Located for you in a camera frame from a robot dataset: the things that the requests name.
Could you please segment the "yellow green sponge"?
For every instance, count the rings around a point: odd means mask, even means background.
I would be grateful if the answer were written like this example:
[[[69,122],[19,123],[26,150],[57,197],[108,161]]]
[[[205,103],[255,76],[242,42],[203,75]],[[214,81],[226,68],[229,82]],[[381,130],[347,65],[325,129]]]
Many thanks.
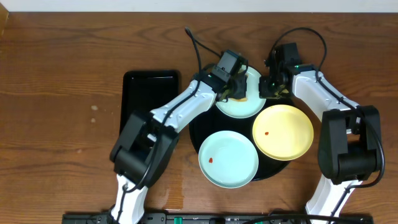
[[[237,101],[237,102],[244,102],[244,101],[247,101],[248,100],[248,98],[240,98],[240,99],[236,99],[236,98],[228,98],[229,100],[232,100],[232,101]]]

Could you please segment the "light blue plate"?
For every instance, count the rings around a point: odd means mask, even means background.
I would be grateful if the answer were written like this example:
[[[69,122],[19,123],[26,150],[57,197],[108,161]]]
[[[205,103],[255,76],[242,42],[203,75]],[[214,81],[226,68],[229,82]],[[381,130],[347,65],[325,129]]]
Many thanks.
[[[228,100],[227,102],[219,101],[216,103],[216,107],[229,117],[237,119],[249,118],[260,112],[265,105],[266,99],[259,97],[259,79],[261,74],[255,68],[249,67],[246,77],[247,101],[237,102]]]
[[[203,175],[226,189],[248,184],[259,167],[253,143],[234,131],[218,131],[208,136],[200,146],[198,161]]]

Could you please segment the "yellow plate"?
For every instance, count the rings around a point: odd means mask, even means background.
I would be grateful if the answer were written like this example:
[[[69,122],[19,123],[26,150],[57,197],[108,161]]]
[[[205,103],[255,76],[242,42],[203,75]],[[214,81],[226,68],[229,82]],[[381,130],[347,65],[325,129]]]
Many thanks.
[[[257,115],[252,137],[266,156],[278,161],[291,161],[310,149],[314,130],[308,116],[298,108],[274,105]]]

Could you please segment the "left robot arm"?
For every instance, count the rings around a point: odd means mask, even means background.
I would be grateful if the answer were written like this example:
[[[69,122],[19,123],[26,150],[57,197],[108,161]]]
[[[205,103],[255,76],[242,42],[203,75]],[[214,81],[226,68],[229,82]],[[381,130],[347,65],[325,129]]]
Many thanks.
[[[245,98],[247,70],[248,60],[227,50],[217,64],[200,67],[172,101],[130,115],[109,155],[118,181],[111,223],[137,223],[143,217],[147,191],[166,170],[180,131],[217,101]]]

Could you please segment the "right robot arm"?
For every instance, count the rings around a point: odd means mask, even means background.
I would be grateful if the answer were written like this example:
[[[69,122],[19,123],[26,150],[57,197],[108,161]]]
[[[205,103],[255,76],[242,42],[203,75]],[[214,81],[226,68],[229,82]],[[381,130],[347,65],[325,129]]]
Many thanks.
[[[264,61],[261,98],[303,101],[321,122],[318,165],[322,176],[305,205],[307,215],[333,223],[354,189],[372,187],[385,172],[379,111],[347,99],[330,84],[320,67],[305,64],[295,43],[273,45]]]

